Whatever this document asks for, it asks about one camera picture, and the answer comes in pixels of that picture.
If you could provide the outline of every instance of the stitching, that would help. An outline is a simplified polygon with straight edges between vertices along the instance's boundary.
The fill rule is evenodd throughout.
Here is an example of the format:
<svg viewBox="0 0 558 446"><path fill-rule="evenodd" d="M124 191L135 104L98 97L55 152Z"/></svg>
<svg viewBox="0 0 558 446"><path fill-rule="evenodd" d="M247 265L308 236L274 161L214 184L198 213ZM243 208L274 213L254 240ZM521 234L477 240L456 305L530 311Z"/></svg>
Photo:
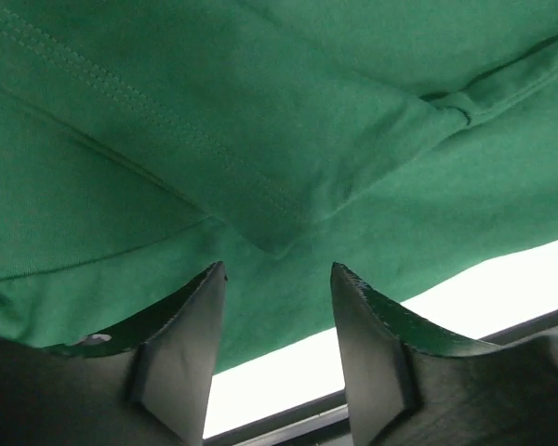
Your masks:
<svg viewBox="0 0 558 446"><path fill-rule="evenodd" d="M473 117L483 116L485 114L488 114L488 113L492 112L495 109L504 109L505 107L512 106L513 102L517 98L519 98L523 95L529 95L530 90L531 90L531 92L538 91L546 82L548 82L548 80L550 78L552 78L557 73L558 73L558 64L554 68L552 68L551 70L546 71L545 74L540 76L536 81L533 81L532 83L524 86L523 88L520 88L518 91L516 91L511 96L503 99L500 102L495 103L494 105L492 105L488 109L486 109L484 111L479 111L477 113L472 113L472 116Z"/></svg>
<svg viewBox="0 0 558 446"><path fill-rule="evenodd" d="M133 174L136 174L143 179L149 180L158 189L164 190L166 193L169 193L176 198L180 198L181 201L190 203L190 201L181 192L168 186L164 181L161 180L161 178L155 177L151 172L146 170L144 167L142 167L139 164L136 164L131 159L125 157L122 153L115 151L109 145L103 144L102 142L91 137L90 135L87 135L86 133L83 133L81 130L69 125L67 122L62 121L61 119L58 118L58 116L55 116L50 111L46 111L39 107L34 106L29 101L25 100L24 98L18 97L17 95L2 88L1 86L0 86L0 96L7 98L6 100L12 101L13 103L17 104L18 107L30 111L33 115L38 116L42 121L49 121L50 123L53 123L61 132L64 132L67 135L72 136L72 138L78 141L81 145L97 152L100 155L105 156L115 164L122 165L123 167L132 171ZM190 205L194 208L197 208L197 206L195 206L194 203L190 203Z"/></svg>
<svg viewBox="0 0 558 446"><path fill-rule="evenodd" d="M117 76L107 72L106 70L102 69L99 65L97 65L96 63L84 58L83 56L79 55L78 53L72 51L70 48L60 44L57 40L55 40L53 37L51 37L50 35L44 33L43 31L39 30L38 28L35 28L33 25L31 25L30 23L26 22L24 19L21 19L19 16L17 16L15 13L12 13L10 11L8 11L7 9L0 7L1 11L4 11L6 14L16 18L17 20L19 20L22 24L24 24L25 26L27 26L28 28L30 28L33 31L36 31L37 33L40 33L41 35L43 35L45 38L47 38L50 42L54 43L57 47L62 47L64 48L67 52L69 52L72 55L75 55L76 57L78 57L80 60L85 61L86 63L88 63L94 70L98 70L99 72L103 72L105 73L108 77L112 78L115 82L117 82L120 85L123 85L126 89L128 89L129 91L131 91L132 93L134 93L135 95L139 96L140 98L144 98L147 102L149 102L151 104L151 107L146 105L145 103L141 102L140 100L138 100L137 98L133 98L131 96L128 95L128 93L125 93L124 91L122 91L120 89L120 87L117 87L115 85L112 85L111 83L103 80L102 78L100 78L99 76L97 76L95 73L90 72L89 70L87 70L86 68L83 68L82 66L78 65L78 63L74 62L73 60L68 59L65 55L61 54L56 48L50 48L48 47L45 43L40 42L39 40L37 40L36 38L30 36L29 34L27 34L26 32L18 29L16 26L14 26L11 23L8 23L6 20L1 19L0 18L0 22L4 23L6 26L9 26L11 29L13 29L15 32L21 34L22 36L26 37L28 40L36 43L37 45L40 45L41 47L45 48L47 51L50 51L54 54L56 54L60 59L62 59L64 62L66 62L67 64L71 65L72 67L74 67L76 70L80 70L81 72L83 72L84 74L90 76L91 78L95 79L95 81L105 85L106 87L109 87L110 89L113 89L116 93L118 93L122 98L125 98L129 101L135 102L137 104L139 104L144 110L146 110L147 112L149 112L150 114L153 115L153 117L148 118L150 119L154 124L156 124L158 127L163 127L161 125L161 121L163 121L165 124L168 125L172 125L173 127L176 128L176 132L180 131L181 133L176 133L174 132L172 129L170 129L169 127L165 127L166 130L168 130L170 133L172 133L173 135L176 135L178 137L186 137L186 132L182 131L180 128L178 128L178 124L175 123L172 119L170 119L169 117L165 116L164 114L162 114L161 112L157 111L154 107L158 107L158 108L162 108L154 99L148 98L147 96L145 96L144 94L140 93L137 89L133 88L132 86L126 84L124 81L122 81L120 78L118 78ZM41 52L37 51L36 48L33 48L32 46L22 42L19 38L17 38L16 36L10 34L9 32L7 32L6 30L0 28L0 33L9 37L10 39L12 39L13 41L17 42L19 45L32 50L35 54L39 55L42 59L49 61L51 63L53 63L54 65L58 66L59 68L63 69L64 71L66 71L68 74L70 74L72 77L80 80L81 82L84 82L88 85L90 85L91 87L97 89L99 92L101 92L102 94L104 94L105 96L107 96L108 98L111 98L112 100L121 103L123 105L126 105L130 110L132 110L133 112L139 113L141 115L143 115L143 113L140 113L138 110L136 110L131 104L127 103L127 101L123 101L120 98L117 98L115 95L108 93L107 91L105 91L105 89L103 88L99 88L97 85L94 85L92 82L88 81L87 79L84 79L81 75L73 72L70 68L67 68L59 63L57 63L55 60L53 60L52 58L50 58L47 54L42 54ZM263 194L266 196L267 199L269 199L269 201L280 211L282 211L284 214L287 214L287 209L294 209L296 208L296 206L290 202L285 195L279 194L279 195L274 195L271 194L268 190L267 187L271 186L272 183L271 181L266 178L263 174L261 174L261 172L259 170L257 170L254 167L251 167L249 164L247 164L244 160L242 160L240 157L232 154L227 148L225 148L224 146L222 146L221 144L219 144L216 140L212 139L211 137L209 137L207 134L205 134L202 130L200 130L199 128L195 127L194 125L192 125L191 123L182 121L183 124L186 124L187 126L189 126L194 132L196 132L198 135L200 135L205 141L208 141L209 143L213 143L214 146L216 146L217 148L213 148L211 147L209 144L206 145L206 147L208 149L210 149L211 151L216 152L218 155L221 156L221 158L223 158L223 166L227 171L233 172L235 173L235 171L232 169L232 167L229 165L229 162L226 158L234 158L235 160L239 161L240 164L242 164L245 168L251 170L253 173L256 174L256 179L255 182L261 186L261 189L259 191L262 191ZM194 142L195 140L195 136L194 135L190 135L190 141L186 141L189 143ZM266 213L262 214L265 219L269 222L271 221L270 216L268 216ZM303 216L301 216L299 213L296 213L295 215L296 219L299 221L307 221L307 218L302 218Z"/></svg>

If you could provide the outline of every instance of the seam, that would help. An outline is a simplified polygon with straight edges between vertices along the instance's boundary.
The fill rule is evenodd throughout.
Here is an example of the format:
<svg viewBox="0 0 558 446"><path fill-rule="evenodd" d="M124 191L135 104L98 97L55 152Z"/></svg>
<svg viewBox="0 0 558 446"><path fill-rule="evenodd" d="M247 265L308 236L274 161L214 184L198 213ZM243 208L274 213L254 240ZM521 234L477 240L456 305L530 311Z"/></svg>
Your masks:
<svg viewBox="0 0 558 446"><path fill-rule="evenodd" d="M102 142L91 137L90 135L83 133L81 130L62 121L57 116L50 113L49 111L45 111L39 107L36 107L29 101L17 96L13 92L8 91L6 88L3 88L2 86L0 86L0 96L3 97L4 100L11 102L13 104L12 105L13 107L17 107L17 109L22 109L24 111L27 111L28 113L32 114L35 118L38 118L43 122L48 122L56 126L60 132L70 136L71 138L74 138L74 140L79 142L83 147L89 149L91 152L94 152L97 155L102 155L113 164L124 167L125 169L129 170L133 175L136 175L141 179L147 180L150 184L154 185L159 190L163 190L165 193L170 194L173 197L177 198L180 202L187 203L191 207L198 210L198 206L196 206L194 203L191 203L178 190L175 190L174 188L170 187L159 177L154 176L151 172L146 170L144 167L126 158L123 154L119 153L118 151L115 151L110 146L103 144Z"/></svg>
<svg viewBox="0 0 558 446"><path fill-rule="evenodd" d="M30 277L30 276L52 274L52 273L55 273L55 272L64 271L66 269L75 269L75 268L85 267L85 266L96 264L96 263L99 263L99 262L102 262L102 261L105 261L105 260L110 260L114 257L124 256L126 254L130 254L130 253L133 253L135 251L139 251L141 249L148 248L148 247L153 246L155 244L163 243L167 240L171 240L171 239L177 237L178 235L180 235L185 230L189 230L190 228L194 228L195 226L198 226L198 225L201 225L201 224L205 223L210 218L212 218L212 217L206 217L202 220L195 221L191 225L183 227L181 230L178 230L177 232L174 232L170 235L167 235L166 237L163 237L161 239L157 239L153 242L148 242L148 243L145 243L145 244L142 244L142 245L139 245L139 246L133 246L132 248L128 248L128 249L119 251L117 253L108 254L106 256L102 256L102 257L99 257L99 258L92 258L92 259L86 260L86 261L72 263L70 265L66 265L66 266L63 266L63 267L56 267L56 268L52 268L52 269L41 269L41 270L38 270L38 271L22 273L22 274L10 274L6 277L0 278L0 283L7 282L7 281L13 281L13 280L17 280L17 279L22 279L22 278Z"/></svg>
<svg viewBox="0 0 558 446"><path fill-rule="evenodd" d="M504 109L508 106L512 106L513 103L517 101L517 99L521 100L521 97L529 97L531 93L538 91L543 85L545 85L552 77L554 77L558 73L558 63L555 67L545 72L545 74L541 75L537 80L529 83L528 85L519 88L515 91L511 96L506 97L500 102L493 104L491 107L487 108L484 111L479 111L477 113L472 113L472 117L479 117L485 114L489 114L495 109Z"/></svg>
<svg viewBox="0 0 558 446"><path fill-rule="evenodd" d="M8 31L0 28L0 33L5 35L6 37L12 39L13 41L17 42L19 45L25 47L26 49L31 50L32 52L34 52L35 54L37 54L38 56L40 56L42 59L49 61L50 63L53 63L54 65L56 65L57 67L61 68L62 70L66 71L69 75L71 75L72 77L76 78L77 80L80 80L86 84L88 84L89 86L97 89L99 92L101 92L102 94L104 94L106 97L121 103L122 105L127 106L130 110L132 110L133 112L136 112L138 114L140 114L141 116L144 116L144 113L138 111L135 109L135 107L133 105L131 105L129 103L129 101L135 102L138 105L141 106L142 109L144 109L145 111L149 112L152 116L145 116L147 119L150 119L152 122L154 122L158 127L164 127L162 125L162 122L164 124L167 125L171 125L173 127L175 127L175 131L174 129L169 128L169 126L165 126L165 129L170 132L172 135L177 136L177 137L186 137L188 136L190 139L189 140L185 140L186 143L189 143L192 145L193 148L197 149L198 151L201 151L201 149L194 144L194 140L196 139L196 136L194 135L186 135L186 131L182 130L178 127L178 124L174 122L173 119L169 118L168 116L165 116L164 114L162 114L160 111L156 110L155 107L163 109L162 106L160 106L154 99L152 98L148 98L147 96L145 96L144 94L140 93L136 88L126 84L124 81L122 81L119 77L107 72L106 70L104 70L103 68L101 68L99 65L97 65L96 63L88 60L87 58L79 55L78 53L72 51L70 48L68 48L67 46L64 46L63 44L60 44L56 39L54 39L53 37L51 37L49 34L44 33L43 31L39 30L38 28L35 28L32 24L26 22L24 19L20 18L19 16L17 16L15 13L12 13L10 11L8 11L7 9L0 7L1 11L4 11L6 14L8 14L11 17L14 17L15 19L19 20L22 24L24 24L26 27L30 28L33 31L36 31L37 33L41 33L41 35L43 35L45 38L47 38L50 42L54 43L57 47L62 47L64 48L68 53L70 53L71 55L74 55L76 57L78 57L80 60L85 61L86 63L88 63L93 70L98 70L99 72L103 72L104 74L106 74L107 76L111 77L115 82L117 82L120 85L123 85L125 88L127 88L129 91L131 91L132 93L134 93L136 96L138 96L139 98L143 98L144 100L146 100L147 102L149 102L151 105L147 105L145 104L143 101L140 101L137 98L132 98L130 95L128 95L128 93L125 93L124 91L122 91L120 89L120 87L112 85L111 83L103 80L101 77L97 76L94 72L90 72L89 70L87 70L86 68L80 66L78 63L74 62L73 60L68 59L65 55L61 54L56 48L54 47L49 47L47 46L45 43L40 42L39 40L35 39L34 37L30 36L29 34L27 34L25 31L20 30L19 28L16 27L16 25L14 25L13 23L9 23L7 20L0 18L0 22L4 23L6 26L10 27L11 29L13 29L16 33L19 33L21 36L24 36L25 38L27 38L28 40L34 42L35 44L43 47L46 49L46 51L54 53L55 55L57 55L60 59L62 59L62 61L66 62L68 65L70 65L71 67L75 68L76 71L80 71L82 73L84 73L85 75L88 75L89 77L93 78L95 81L97 81L98 83L101 83L105 86L105 88L110 88L113 89L118 95L120 95L122 98L125 98L126 101L122 100L121 98L117 98L116 95L107 92L105 90L105 88L100 87L99 85L95 85L93 82L91 82L88 79L84 79L82 75L73 72L73 70L71 68L67 68L63 65L61 65L60 63L58 63L57 61L55 61L54 59L50 58L47 54L43 54L39 51L37 51L36 48L33 48L32 46L28 45L27 43L23 42L22 40L20 40L17 36L12 35L11 33L9 33ZM191 128L191 130L193 130L196 134L198 134L203 140L204 142L207 142L206 147L215 152L217 155L219 155L220 158L222 158L223 160L223 167L225 168L226 171L235 174L235 171L233 170L233 168L229 165L229 162L227 160L227 158L233 158L235 160L237 160L243 167L245 167L246 169L248 169L249 171L251 171L252 173L255 174L255 185L259 186L260 189L259 191L263 192L263 195L266 196L266 198L271 202L271 204L277 208L278 210L280 210L283 214L288 214L288 210L298 210L298 208L295 206L295 204L293 202L291 202L290 200L287 199L287 197L285 196L285 193L281 193L281 194L273 194L269 191L269 187L270 186L274 186L271 181L265 177L258 169L256 169L255 167L251 166L250 164L246 163L243 159L241 159L240 157L234 155L233 153L231 153L226 147L222 146L220 143L218 143L216 140L212 139L210 136L208 136L207 134L205 134L202 130L198 129L197 127L195 127L194 125L192 125L189 122L186 121L181 121L183 124L187 125L188 127ZM238 178L240 176L236 176L234 175L234 178L236 181L240 181ZM249 183L244 182L244 181L240 181L242 185L244 186L248 186ZM272 222L271 218L266 214L266 213L262 213L260 214L261 216L263 216L267 221ZM298 221L308 221L308 218L302 218L303 216L299 213L296 212L295 213L295 217L296 220Z"/></svg>

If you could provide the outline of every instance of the black frame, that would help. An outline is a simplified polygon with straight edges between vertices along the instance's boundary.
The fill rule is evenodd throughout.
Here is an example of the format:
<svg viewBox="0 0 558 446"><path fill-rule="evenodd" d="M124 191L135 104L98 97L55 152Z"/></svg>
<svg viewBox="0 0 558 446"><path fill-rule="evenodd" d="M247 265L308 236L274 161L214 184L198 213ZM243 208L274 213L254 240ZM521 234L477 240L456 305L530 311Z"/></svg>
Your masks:
<svg viewBox="0 0 558 446"><path fill-rule="evenodd" d="M558 326L558 309L490 334L482 340L504 346L556 326ZM331 413L331 411L334 413L339 410L341 410L341 417L327 416L324 420L322 419L323 414ZM206 439L204 445L233 446L246 443L252 446L303 446L322 444L332 439L342 439L342 441L339 440L339 444L352 445L349 432L345 391L341 390L318 400L307 402L287 411L218 434Z"/></svg>

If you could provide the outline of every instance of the green fabric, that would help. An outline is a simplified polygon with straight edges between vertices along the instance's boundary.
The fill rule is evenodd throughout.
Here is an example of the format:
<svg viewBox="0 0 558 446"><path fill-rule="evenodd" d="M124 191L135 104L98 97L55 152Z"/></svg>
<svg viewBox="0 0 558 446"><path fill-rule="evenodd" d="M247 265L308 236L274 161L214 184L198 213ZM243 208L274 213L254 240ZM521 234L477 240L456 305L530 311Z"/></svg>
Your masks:
<svg viewBox="0 0 558 446"><path fill-rule="evenodd" d="M558 0L0 1L0 335L223 260L223 370L556 239Z"/></svg>

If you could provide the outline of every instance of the white background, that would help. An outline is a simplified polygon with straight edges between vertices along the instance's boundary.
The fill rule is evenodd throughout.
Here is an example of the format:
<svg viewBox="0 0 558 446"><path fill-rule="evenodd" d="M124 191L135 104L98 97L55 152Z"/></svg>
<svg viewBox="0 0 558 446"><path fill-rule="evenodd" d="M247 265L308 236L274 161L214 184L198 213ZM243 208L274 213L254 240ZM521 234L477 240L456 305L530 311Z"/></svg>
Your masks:
<svg viewBox="0 0 558 446"><path fill-rule="evenodd" d="M489 260L404 304L480 338L558 309L558 242ZM343 389L335 329L213 377L205 438Z"/></svg>

